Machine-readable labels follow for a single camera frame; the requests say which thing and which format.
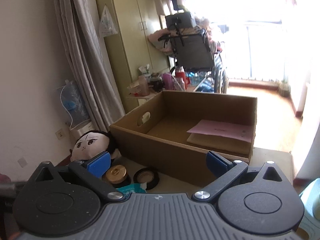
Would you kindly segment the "gold lid round tin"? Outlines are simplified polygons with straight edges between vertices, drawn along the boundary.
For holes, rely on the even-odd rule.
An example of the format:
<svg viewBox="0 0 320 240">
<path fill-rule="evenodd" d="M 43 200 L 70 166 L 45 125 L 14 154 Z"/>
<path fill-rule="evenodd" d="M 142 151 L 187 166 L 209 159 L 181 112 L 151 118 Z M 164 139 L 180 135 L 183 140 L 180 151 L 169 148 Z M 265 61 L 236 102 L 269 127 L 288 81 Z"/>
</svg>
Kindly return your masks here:
<svg viewBox="0 0 320 240">
<path fill-rule="evenodd" d="M 103 175 L 102 180 L 110 183 L 114 188 L 120 188 L 131 184 L 131 177 L 123 165 L 110 167 Z"/>
</svg>

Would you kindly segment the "plush doll black hair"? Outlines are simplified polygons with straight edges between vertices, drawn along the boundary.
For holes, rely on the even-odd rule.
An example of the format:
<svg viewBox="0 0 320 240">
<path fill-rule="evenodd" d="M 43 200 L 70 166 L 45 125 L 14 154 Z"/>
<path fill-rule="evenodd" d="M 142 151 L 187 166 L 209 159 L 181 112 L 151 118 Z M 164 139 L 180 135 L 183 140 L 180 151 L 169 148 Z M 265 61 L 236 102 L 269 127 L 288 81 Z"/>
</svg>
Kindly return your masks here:
<svg viewBox="0 0 320 240">
<path fill-rule="evenodd" d="M 76 141 L 71 152 L 71 161 L 89 160 L 101 152 L 108 152 L 112 160 L 119 157 L 115 138 L 111 132 L 88 131 Z"/>
</svg>

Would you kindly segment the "pink paper booklet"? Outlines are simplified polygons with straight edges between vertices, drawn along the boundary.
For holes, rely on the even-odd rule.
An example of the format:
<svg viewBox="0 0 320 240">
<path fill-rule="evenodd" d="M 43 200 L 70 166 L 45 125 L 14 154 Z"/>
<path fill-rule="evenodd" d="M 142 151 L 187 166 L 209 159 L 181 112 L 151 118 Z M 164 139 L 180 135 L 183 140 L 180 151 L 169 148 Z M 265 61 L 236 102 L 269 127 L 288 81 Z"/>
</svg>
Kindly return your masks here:
<svg viewBox="0 0 320 240">
<path fill-rule="evenodd" d="M 194 134 L 219 136 L 245 142 L 251 142 L 253 138 L 253 126 L 212 120 L 201 120 L 187 132 Z"/>
</svg>

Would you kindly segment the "blue white wipes pack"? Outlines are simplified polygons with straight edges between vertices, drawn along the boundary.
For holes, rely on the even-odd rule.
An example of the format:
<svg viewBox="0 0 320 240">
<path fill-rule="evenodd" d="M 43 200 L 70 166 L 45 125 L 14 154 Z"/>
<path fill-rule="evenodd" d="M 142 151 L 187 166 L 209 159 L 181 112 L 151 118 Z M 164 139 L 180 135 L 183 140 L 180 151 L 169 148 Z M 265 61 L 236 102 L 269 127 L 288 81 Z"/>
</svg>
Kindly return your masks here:
<svg viewBox="0 0 320 240">
<path fill-rule="evenodd" d="M 126 197 L 132 193 L 146 193 L 146 183 L 133 183 L 124 187 L 117 188 Z"/>
</svg>

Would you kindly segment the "black electrical tape roll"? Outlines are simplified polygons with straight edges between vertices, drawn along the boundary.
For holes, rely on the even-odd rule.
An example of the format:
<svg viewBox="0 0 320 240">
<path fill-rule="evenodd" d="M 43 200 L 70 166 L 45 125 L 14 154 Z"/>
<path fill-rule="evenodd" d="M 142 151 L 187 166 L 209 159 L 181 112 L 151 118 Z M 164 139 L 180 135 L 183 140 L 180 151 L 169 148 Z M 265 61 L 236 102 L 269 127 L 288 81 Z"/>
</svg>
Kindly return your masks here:
<svg viewBox="0 0 320 240">
<path fill-rule="evenodd" d="M 134 174 L 133 182 L 145 184 L 146 191 L 149 191 L 159 184 L 159 174 L 157 170 L 152 167 L 141 168 Z"/>
</svg>

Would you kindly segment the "white water dispenser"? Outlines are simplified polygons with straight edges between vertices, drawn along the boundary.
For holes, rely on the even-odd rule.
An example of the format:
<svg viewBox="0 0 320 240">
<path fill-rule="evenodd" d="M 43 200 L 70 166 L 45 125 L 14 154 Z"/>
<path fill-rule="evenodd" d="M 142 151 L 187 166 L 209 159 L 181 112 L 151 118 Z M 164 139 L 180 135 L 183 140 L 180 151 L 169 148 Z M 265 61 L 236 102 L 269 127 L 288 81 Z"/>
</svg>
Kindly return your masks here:
<svg viewBox="0 0 320 240">
<path fill-rule="evenodd" d="M 69 130 L 71 142 L 75 143 L 83 134 L 95 130 L 95 126 L 91 120 L 86 120 Z"/>
</svg>

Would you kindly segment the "brown cardboard box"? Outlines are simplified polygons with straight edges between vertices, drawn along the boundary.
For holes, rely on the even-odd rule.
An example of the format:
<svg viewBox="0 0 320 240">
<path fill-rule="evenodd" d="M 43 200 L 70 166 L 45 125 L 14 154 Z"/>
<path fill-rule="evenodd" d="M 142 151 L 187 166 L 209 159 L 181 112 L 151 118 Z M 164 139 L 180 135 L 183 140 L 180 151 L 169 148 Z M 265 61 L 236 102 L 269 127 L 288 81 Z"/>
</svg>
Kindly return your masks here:
<svg viewBox="0 0 320 240">
<path fill-rule="evenodd" d="M 215 151 L 228 160 L 248 163 L 251 155 L 208 150 L 187 142 L 187 131 L 201 120 L 253 126 L 258 101 L 253 97 L 165 90 L 111 125 L 121 155 L 143 166 L 196 186 L 214 180 L 206 154 Z"/>
</svg>

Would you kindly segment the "pink plastic tumbler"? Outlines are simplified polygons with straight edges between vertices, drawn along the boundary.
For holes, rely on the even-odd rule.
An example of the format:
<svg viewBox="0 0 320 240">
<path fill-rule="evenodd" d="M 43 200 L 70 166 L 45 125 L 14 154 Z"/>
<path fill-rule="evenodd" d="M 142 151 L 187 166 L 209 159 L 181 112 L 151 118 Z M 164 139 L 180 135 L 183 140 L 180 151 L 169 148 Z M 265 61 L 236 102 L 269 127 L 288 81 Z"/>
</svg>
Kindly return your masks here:
<svg viewBox="0 0 320 240">
<path fill-rule="evenodd" d="M 144 75 L 139 76 L 138 78 L 140 93 L 142 96 L 147 96 L 150 94 L 149 85 Z"/>
</svg>

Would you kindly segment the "red thermos bottle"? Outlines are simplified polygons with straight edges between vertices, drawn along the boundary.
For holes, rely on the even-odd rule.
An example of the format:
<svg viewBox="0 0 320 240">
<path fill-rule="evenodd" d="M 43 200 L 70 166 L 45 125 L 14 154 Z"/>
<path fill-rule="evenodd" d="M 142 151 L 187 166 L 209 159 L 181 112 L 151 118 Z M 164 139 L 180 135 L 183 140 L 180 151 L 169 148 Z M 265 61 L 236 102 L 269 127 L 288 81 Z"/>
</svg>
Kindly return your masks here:
<svg viewBox="0 0 320 240">
<path fill-rule="evenodd" d="M 182 87 L 182 90 L 186 90 L 187 88 L 187 81 L 185 77 L 185 71 L 182 66 L 177 66 L 175 69 L 175 78 L 179 82 Z"/>
</svg>

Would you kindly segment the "cluttered folding side table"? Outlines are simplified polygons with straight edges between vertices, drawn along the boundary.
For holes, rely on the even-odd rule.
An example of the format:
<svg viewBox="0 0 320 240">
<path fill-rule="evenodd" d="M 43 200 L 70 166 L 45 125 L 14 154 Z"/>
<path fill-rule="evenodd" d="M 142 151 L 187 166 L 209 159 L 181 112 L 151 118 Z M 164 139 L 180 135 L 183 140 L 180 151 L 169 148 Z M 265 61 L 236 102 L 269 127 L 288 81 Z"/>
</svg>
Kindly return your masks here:
<svg viewBox="0 0 320 240">
<path fill-rule="evenodd" d="M 187 77 L 187 81 L 189 84 L 187 84 L 187 88 L 185 89 L 186 92 L 195 92 L 199 90 L 200 86 L 206 81 L 207 77 Z M 165 83 L 159 83 L 159 85 L 156 85 L 158 88 L 157 90 L 153 89 L 153 84 L 151 84 L 148 89 L 147 93 L 143 94 L 139 82 L 136 81 L 129 85 L 128 90 L 129 93 L 126 95 L 126 99 L 135 99 L 138 101 L 139 105 L 144 104 L 148 100 L 150 100 L 152 97 L 154 97 L 157 93 L 165 90 Z"/>
</svg>

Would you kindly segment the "light blue plastic stool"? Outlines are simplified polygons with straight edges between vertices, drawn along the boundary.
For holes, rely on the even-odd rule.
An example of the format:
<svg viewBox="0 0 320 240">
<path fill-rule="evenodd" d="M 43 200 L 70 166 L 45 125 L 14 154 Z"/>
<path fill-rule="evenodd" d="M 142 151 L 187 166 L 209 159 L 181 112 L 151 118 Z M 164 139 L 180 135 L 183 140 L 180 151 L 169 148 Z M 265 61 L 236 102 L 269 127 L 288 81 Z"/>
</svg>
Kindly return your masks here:
<svg viewBox="0 0 320 240">
<path fill-rule="evenodd" d="M 299 195 L 305 211 L 299 225 L 308 239 L 319 239 L 319 178 L 311 182 Z"/>
</svg>

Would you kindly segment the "purple plastic bottle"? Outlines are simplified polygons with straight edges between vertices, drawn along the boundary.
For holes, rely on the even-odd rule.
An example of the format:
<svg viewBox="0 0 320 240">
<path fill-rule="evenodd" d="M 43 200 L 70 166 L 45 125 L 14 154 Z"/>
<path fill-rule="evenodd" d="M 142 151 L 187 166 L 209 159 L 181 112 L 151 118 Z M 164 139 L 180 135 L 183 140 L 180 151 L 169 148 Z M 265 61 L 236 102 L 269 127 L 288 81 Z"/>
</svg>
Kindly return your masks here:
<svg viewBox="0 0 320 240">
<path fill-rule="evenodd" d="M 162 78 L 164 81 L 165 90 L 174 90 L 172 74 L 171 73 L 163 73 Z"/>
</svg>

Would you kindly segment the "dark glass teapot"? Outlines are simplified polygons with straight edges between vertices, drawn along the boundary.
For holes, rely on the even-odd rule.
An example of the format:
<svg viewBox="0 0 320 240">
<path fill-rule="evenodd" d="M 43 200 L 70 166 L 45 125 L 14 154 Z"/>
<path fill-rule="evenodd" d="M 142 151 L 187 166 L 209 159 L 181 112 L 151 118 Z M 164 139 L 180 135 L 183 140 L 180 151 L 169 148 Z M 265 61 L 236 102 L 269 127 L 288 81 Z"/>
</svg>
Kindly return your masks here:
<svg viewBox="0 0 320 240">
<path fill-rule="evenodd" d="M 161 92 L 164 88 L 164 81 L 161 73 L 152 73 L 150 77 L 150 86 L 155 92 Z"/>
</svg>

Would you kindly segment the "beige curtain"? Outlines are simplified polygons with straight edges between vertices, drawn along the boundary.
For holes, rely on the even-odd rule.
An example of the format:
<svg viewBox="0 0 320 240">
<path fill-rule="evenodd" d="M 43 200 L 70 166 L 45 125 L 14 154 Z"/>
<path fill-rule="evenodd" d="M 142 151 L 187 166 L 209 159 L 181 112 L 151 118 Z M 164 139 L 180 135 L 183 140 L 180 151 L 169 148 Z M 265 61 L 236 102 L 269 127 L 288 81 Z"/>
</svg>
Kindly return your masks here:
<svg viewBox="0 0 320 240">
<path fill-rule="evenodd" d="M 108 56 L 102 53 L 88 0 L 54 0 L 65 54 L 95 127 L 109 131 L 124 108 Z"/>
</svg>

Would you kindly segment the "green wooden wardrobe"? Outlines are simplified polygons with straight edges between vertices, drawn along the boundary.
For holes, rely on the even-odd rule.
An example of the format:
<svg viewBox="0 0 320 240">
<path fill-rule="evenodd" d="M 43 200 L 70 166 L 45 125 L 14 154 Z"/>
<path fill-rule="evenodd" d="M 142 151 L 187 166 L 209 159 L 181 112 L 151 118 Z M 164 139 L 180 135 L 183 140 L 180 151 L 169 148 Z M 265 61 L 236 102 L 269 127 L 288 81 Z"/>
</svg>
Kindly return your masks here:
<svg viewBox="0 0 320 240">
<path fill-rule="evenodd" d="M 96 0 L 99 13 L 107 8 L 116 26 L 115 35 L 104 38 L 106 50 L 125 112 L 138 107 L 128 87 L 138 80 L 139 68 L 150 72 L 169 69 L 168 58 L 150 43 L 148 36 L 161 29 L 155 0 Z"/>
</svg>

